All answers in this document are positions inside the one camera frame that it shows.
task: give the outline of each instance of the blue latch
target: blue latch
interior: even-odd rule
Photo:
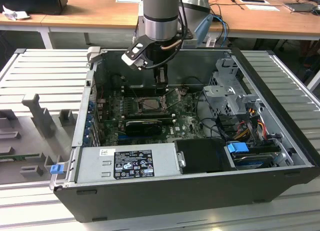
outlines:
[[[64,164],[55,164],[51,166],[50,174],[62,175],[64,173]]]
[[[227,146],[230,153],[245,153],[249,152],[249,149],[245,142],[232,142]]]

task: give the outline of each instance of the sticker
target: sticker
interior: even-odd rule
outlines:
[[[115,155],[115,151],[115,148],[100,149],[100,156],[113,156]]]
[[[3,159],[0,159],[0,163],[13,162],[13,161],[15,161],[13,158],[3,158]]]
[[[116,180],[147,178],[155,176],[151,150],[113,152],[114,175]]]

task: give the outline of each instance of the paper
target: paper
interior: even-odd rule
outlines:
[[[250,10],[280,11],[274,6],[253,5],[253,4],[246,4],[245,6]]]
[[[30,16],[25,11],[12,11],[8,8],[6,8],[4,5],[2,6],[3,12],[2,14],[6,16],[9,20],[22,20],[22,19],[28,19]]]
[[[131,4],[139,4],[141,0],[115,0],[116,3],[131,3]]]

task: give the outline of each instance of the power supply label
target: power supply label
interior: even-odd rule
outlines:
[[[151,150],[124,151],[114,153],[116,180],[154,177],[154,161]]]

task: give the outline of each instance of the yellow wire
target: yellow wire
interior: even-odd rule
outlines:
[[[249,129],[247,128],[244,132],[240,133],[238,136],[236,136],[234,139],[237,140],[239,138],[242,138],[244,135],[249,133]]]

